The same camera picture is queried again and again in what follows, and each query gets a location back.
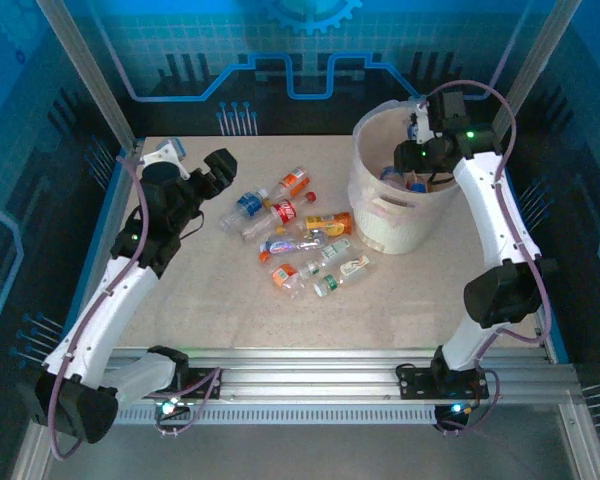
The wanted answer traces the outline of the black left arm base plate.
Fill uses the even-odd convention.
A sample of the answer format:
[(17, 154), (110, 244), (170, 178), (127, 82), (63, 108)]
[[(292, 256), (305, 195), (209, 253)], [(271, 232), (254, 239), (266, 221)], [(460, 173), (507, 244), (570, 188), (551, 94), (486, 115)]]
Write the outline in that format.
[(183, 386), (176, 389), (176, 398), (187, 400), (203, 400), (208, 390), (209, 398), (219, 400), (223, 379), (223, 370), (213, 368), (190, 368), (188, 377)]

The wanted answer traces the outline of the crushed bottle orange label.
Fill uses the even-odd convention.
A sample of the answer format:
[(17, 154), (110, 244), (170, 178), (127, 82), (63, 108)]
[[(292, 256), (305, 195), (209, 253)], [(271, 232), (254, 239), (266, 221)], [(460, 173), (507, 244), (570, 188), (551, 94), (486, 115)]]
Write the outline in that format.
[(275, 257), (269, 252), (259, 254), (260, 263), (267, 268), (272, 284), (289, 298), (297, 298), (305, 288), (305, 280), (300, 271), (291, 263)]

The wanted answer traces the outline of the red label cola bottle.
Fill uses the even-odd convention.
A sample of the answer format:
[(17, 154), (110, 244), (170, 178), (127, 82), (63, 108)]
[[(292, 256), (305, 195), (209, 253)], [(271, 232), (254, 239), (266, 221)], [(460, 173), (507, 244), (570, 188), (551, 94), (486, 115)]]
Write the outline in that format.
[(262, 234), (295, 221), (307, 205), (314, 203), (317, 195), (309, 191), (296, 199), (283, 199), (269, 208), (269, 212), (255, 224), (244, 228), (240, 235), (245, 241), (251, 241)]

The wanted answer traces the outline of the aluminium mounting rail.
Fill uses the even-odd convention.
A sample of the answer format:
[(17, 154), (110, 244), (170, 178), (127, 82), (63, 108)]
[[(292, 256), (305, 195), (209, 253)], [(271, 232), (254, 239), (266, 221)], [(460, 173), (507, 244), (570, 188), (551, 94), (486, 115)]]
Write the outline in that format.
[[(222, 370), (220, 399), (230, 404), (397, 404), (395, 368), (426, 367), (433, 350), (235, 348), (187, 350), (191, 366)], [(492, 347), (502, 405), (559, 405), (583, 400), (575, 368), (540, 347)]]

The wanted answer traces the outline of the white plastic bin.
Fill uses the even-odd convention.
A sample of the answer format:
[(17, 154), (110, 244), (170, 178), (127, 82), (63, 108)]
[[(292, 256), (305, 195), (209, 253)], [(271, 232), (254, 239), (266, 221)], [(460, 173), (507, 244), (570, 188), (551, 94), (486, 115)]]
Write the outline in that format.
[[(425, 173), (417, 174), (426, 179), (428, 190), (435, 185), (441, 185), (449, 181), (448, 179), (438, 180), (435, 177), (436, 183), (431, 184), (428, 182), (428, 176)], [(358, 226), (354, 212), (353, 215), (356, 233), (363, 243), (384, 254), (400, 255), (413, 251), (424, 242), (444, 214), (435, 222), (424, 221), (401, 227), (390, 227), (387, 222), (369, 214), (362, 218), (362, 224)]]

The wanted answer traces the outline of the orange juice bottle yellow cap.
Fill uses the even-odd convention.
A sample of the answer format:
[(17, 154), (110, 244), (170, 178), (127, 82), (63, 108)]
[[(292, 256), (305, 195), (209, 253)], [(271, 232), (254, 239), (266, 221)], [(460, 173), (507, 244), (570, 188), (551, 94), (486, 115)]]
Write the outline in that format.
[(278, 226), (276, 234), (307, 234), (312, 231), (324, 231), (328, 237), (351, 235), (354, 229), (354, 218), (349, 212), (340, 212), (322, 216), (305, 216), (301, 219)]

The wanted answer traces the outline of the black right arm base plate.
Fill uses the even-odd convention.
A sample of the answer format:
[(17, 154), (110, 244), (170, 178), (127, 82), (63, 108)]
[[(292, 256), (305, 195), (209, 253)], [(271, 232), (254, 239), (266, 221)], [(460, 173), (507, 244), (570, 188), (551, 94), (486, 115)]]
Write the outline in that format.
[(490, 397), (486, 378), (475, 369), (435, 372), (432, 368), (400, 365), (395, 370), (402, 400), (483, 400)]

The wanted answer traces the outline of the clear bottle green white label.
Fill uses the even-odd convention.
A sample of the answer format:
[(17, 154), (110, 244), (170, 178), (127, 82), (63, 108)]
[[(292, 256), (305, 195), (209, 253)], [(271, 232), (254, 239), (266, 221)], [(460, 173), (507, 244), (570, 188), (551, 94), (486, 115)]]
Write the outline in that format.
[(320, 248), (298, 268), (300, 277), (302, 279), (309, 279), (317, 275), (321, 270), (334, 266), (339, 260), (343, 260), (352, 249), (352, 242), (346, 238)]

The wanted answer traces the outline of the clear bottle orange white label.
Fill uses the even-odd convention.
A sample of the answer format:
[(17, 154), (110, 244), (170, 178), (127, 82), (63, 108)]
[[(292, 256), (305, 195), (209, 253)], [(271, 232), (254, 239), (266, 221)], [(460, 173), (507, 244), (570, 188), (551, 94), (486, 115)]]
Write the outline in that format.
[(263, 201), (265, 207), (271, 207), (283, 199), (297, 196), (310, 183), (308, 171), (298, 166), (279, 180)]

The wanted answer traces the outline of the aluminium frame post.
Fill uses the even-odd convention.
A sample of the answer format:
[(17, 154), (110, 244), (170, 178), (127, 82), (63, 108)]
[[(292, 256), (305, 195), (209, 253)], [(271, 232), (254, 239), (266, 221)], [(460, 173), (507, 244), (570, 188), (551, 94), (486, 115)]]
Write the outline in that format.
[(508, 114), (505, 107), (502, 106), (492, 123), (499, 139), (502, 139), (512, 128), (513, 120), (511, 117), (520, 111), (540, 74), (549, 63), (551, 55), (581, 2), (582, 0), (556, 0), (554, 3), (506, 95), (506, 100), (513, 114)]
[(121, 148), (133, 153), (136, 137), (64, 0), (35, 1)]

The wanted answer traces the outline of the clear bottle orange green label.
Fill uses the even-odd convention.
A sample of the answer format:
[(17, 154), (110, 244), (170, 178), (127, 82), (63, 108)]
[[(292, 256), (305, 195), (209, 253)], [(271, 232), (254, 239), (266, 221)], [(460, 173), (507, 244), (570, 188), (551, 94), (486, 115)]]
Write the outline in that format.
[(315, 282), (314, 291), (319, 298), (324, 298), (368, 276), (372, 267), (372, 262), (366, 254), (351, 257)]

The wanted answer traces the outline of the grey metal base tray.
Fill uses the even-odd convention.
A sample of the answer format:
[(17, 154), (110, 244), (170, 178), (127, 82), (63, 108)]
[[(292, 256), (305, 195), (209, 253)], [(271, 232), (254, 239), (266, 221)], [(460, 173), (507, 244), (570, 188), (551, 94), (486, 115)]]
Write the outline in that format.
[(149, 425), (117, 425), (64, 462), (34, 427), (0, 480), (600, 480), (600, 447), (581, 407), (501, 406), (458, 435), (424, 425), (198, 425), (163, 438)]

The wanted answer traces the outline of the purple label clear bottle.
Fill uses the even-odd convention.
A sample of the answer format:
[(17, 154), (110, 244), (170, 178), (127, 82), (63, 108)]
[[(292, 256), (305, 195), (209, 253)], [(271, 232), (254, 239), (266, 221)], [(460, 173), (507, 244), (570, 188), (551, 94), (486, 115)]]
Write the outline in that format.
[(293, 236), (271, 236), (260, 245), (261, 253), (271, 255), (294, 253), (299, 251), (314, 250), (325, 246), (327, 238), (316, 236), (311, 238)]

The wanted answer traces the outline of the blue label bottle white cap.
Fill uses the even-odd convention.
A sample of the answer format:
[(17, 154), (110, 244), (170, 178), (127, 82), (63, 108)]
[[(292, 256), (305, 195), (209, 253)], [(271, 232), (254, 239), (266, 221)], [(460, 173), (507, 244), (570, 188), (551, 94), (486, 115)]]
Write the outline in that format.
[(268, 198), (266, 189), (244, 193), (221, 217), (219, 226), (225, 232), (240, 230), (246, 226), (263, 208)]

